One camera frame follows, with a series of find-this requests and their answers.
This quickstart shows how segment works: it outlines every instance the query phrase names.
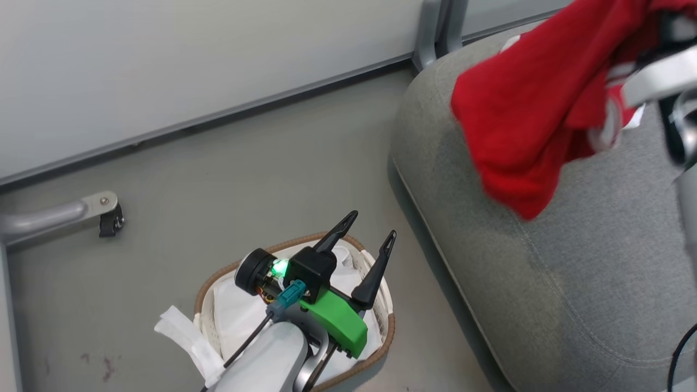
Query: white cloth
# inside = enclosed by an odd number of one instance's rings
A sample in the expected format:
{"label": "white cloth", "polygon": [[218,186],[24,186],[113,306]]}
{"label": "white cloth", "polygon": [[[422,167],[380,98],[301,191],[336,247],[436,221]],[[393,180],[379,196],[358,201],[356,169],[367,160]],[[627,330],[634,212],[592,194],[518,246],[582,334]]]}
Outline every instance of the white cloth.
{"label": "white cloth", "polygon": [[[348,249],[335,246],[332,251],[337,256],[337,269],[332,274],[331,284],[340,291],[350,294],[360,283],[360,274],[353,269],[353,260]],[[250,296],[235,286],[233,279],[218,285],[213,290],[213,295],[215,328],[220,339],[220,351],[224,358],[228,358],[264,319],[266,304],[259,297]],[[341,353],[336,353],[327,363],[317,384],[346,372],[357,361],[365,360],[380,348],[382,345],[380,329],[372,310],[365,313],[363,321],[368,327],[368,341],[360,358],[349,359]]]}
{"label": "white cloth", "polygon": [[206,387],[212,386],[220,379],[224,361],[201,331],[179,309],[170,306],[162,313],[160,321],[155,325],[155,332],[172,339],[191,356],[196,369],[206,380]]}

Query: black cable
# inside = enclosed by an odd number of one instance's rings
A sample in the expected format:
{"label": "black cable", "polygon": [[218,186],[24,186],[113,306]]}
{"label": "black cable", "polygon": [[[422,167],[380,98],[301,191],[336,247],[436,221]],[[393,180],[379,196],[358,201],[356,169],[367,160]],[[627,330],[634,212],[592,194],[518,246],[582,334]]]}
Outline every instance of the black cable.
{"label": "black cable", "polygon": [[680,356],[680,352],[682,352],[682,349],[687,344],[687,341],[690,340],[690,338],[692,337],[692,335],[694,335],[695,332],[697,332],[697,324],[693,325],[692,328],[690,328],[690,330],[687,331],[687,333],[685,333],[685,336],[682,337],[680,343],[677,344],[675,352],[673,352],[673,360],[671,361],[671,366],[668,369],[668,392],[673,392],[673,379],[675,378],[677,358]]}
{"label": "black cable", "polygon": [[[266,315],[266,317],[264,317],[263,321],[254,330],[254,332],[252,332],[252,334],[247,338],[247,340],[245,340],[245,342],[242,343],[240,348],[238,348],[237,351],[235,351],[235,354],[232,354],[232,356],[227,361],[225,361],[225,364],[222,366],[223,368],[227,369],[227,367],[230,366],[237,359],[237,357],[240,356],[240,354],[242,354],[243,351],[245,351],[245,349],[247,348],[248,345],[250,345],[252,340],[254,340],[254,338],[257,335],[259,335],[259,332],[261,332],[261,330],[264,328],[266,323],[268,323],[268,321],[271,320],[272,316],[273,316],[273,312],[269,312]],[[208,388],[204,385],[201,392],[206,392],[207,390],[208,390]]]}

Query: basket rim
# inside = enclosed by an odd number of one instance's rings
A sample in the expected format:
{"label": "basket rim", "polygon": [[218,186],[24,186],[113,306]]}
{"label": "basket rim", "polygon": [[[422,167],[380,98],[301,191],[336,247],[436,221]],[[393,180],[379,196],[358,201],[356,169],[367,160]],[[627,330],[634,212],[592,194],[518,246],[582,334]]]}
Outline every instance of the basket rim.
{"label": "basket rim", "polygon": [[[326,232],[320,232],[317,234],[309,235],[309,236],[304,236],[300,237],[297,239],[291,239],[290,241],[282,242],[277,245],[271,246],[270,248],[266,248],[266,251],[269,253],[274,253],[278,252],[279,250],[283,250],[285,248],[290,248],[292,246],[300,245],[301,243],[305,242],[310,242],[310,241],[318,241],[321,239]],[[365,250],[363,245],[355,238],[352,236],[346,235],[343,240],[346,242],[350,243],[352,246],[354,246],[356,249],[358,249],[359,252],[362,252]],[[206,297],[206,293],[209,291],[210,287],[213,286],[213,283],[215,283],[218,279],[220,279],[222,276],[225,276],[228,273],[231,273],[232,271],[235,271],[237,267],[240,265],[241,260],[237,260],[236,262],[224,266],[223,268],[217,270],[214,272],[213,275],[211,275],[205,282],[204,285],[201,286],[201,289],[199,290],[199,293],[196,295],[196,303],[194,304],[194,314],[198,315],[201,313],[201,310],[203,309],[204,305],[204,298]],[[367,369],[369,369],[371,366],[373,366],[377,361],[380,361],[385,354],[387,354],[388,350],[390,349],[390,346],[392,345],[392,340],[395,338],[395,314],[392,312],[388,315],[388,334],[385,337],[385,342],[383,343],[382,346],[378,349],[378,351],[374,352],[371,356],[368,357],[365,361],[358,362],[355,366],[353,366],[350,370],[347,370],[346,372],[343,372],[342,374],[333,377],[332,379],[329,379],[322,384],[319,384],[312,388],[311,392],[322,392],[324,390],[327,390],[329,388],[332,388],[333,386],[346,381],[350,377],[353,377],[357,375],[358,373],[361,373]]]}

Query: red cloth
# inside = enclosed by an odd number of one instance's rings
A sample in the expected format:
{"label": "red cloth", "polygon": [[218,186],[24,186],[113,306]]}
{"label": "red cloth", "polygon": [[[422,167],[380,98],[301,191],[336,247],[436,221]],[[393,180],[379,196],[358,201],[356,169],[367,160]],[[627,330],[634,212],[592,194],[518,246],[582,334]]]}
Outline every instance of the red cloth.
{"label": "red cloth", "polygon": [[697,0],[576,0],[460,75],[452,112],[486,192],[524,219],[550,202],[564,163],[593,154],[608,69],[658,42],[658,11]]}

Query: gray floor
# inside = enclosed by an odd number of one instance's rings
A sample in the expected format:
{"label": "gray floor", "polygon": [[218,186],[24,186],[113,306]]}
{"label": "gray floor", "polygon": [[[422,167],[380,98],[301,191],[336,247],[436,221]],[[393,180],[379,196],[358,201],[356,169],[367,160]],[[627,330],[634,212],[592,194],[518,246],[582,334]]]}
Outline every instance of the gray floor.
{"label": "gray floor", "polygon": [[192,317],[212,272],[351,209],[368,249],[399,233],[397,332],[386,360],[335,391],[508,391],[389,164],[410,80],[399,70],[1,194],[0,210],[21,212],[108,189],[127,218],[115,239],[85,225],[9,250],[25,391],[198,391],[158,315]]}

